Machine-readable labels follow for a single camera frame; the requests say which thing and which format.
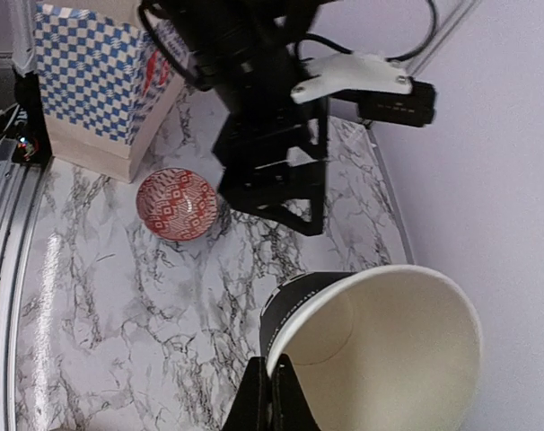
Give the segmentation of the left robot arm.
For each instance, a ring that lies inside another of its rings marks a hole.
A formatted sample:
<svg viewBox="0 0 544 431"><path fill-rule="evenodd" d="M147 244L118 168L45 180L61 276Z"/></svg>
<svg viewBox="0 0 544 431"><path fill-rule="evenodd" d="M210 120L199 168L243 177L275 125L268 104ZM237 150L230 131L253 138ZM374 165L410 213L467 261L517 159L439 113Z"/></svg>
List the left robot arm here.
<svg viewBox="0 0 544 431"><path fill-rule="evenodd" d="M299 105L305 78L275 19L295 17L286 1L143 1L140 22L185 82L216 91L229 114L213 154L218 191L230 208L306 236L322 233L328 157L328 101Z"/></svg>

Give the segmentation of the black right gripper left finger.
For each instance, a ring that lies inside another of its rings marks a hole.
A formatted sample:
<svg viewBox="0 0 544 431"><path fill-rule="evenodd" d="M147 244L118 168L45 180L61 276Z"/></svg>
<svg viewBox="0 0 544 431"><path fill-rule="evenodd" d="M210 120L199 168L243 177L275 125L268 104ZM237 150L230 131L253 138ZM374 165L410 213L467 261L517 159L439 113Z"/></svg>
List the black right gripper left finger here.
<svg viewBox="0 0 544 431"><path fill-rule="evenodd" d="M271 381L266 360L262 356L255 356L249 360L244 371L224 422L224 431L265 431L274 428Z"/></svg>

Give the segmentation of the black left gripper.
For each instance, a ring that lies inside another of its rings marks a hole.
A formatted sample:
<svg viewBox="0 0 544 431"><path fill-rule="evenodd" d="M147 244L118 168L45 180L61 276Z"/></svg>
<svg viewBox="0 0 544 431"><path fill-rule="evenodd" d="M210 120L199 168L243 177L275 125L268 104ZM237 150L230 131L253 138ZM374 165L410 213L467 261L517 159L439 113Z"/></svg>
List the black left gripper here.
<svg viewBox="0 0 544 431"><path fill-rule="evenodd" d="M213 146L224 167L218 193L236 211L306 236L322 234L328 113L323 97L262 119L229 114Z"/></svg>

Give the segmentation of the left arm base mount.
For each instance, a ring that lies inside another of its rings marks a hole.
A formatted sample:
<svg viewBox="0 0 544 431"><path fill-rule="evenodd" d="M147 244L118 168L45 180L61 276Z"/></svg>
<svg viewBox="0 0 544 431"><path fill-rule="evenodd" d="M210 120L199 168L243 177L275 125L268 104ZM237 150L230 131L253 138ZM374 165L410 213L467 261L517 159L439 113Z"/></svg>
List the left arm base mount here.
<svg viewBox="0 0 544 431"><path fill-rule="evenodd" d="M34 72L25 76L13 71L14 96L19 105L21 123L17 127L17 146L13 162L46 167L52 156L42 108L39 78Z"/></svg>

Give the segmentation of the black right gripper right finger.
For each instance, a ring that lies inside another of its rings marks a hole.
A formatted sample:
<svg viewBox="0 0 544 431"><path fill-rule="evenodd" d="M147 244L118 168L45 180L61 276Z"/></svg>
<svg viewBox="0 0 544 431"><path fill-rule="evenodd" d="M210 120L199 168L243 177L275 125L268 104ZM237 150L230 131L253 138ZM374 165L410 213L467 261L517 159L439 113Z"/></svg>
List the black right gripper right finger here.
<svg viewBox="0 0 544 431"><path fill-rule="evenodd" d="M286 354L279 357L274 370L274 429L320 431Z"/></svg>

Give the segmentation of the black paper coffee cup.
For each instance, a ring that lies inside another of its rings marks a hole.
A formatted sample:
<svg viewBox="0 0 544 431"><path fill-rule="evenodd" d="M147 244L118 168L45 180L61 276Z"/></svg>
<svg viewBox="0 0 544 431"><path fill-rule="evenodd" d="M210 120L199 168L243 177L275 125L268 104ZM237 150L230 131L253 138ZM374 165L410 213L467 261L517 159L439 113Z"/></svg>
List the black paper coffee cup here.
<svg viewBox="0 0 544 431"><path fill-rule="evenodd" d="M478 388L478 313L444 274L414 265L311 272L260 314L268 370L288 356L322 430L457 430Z"/></svg>

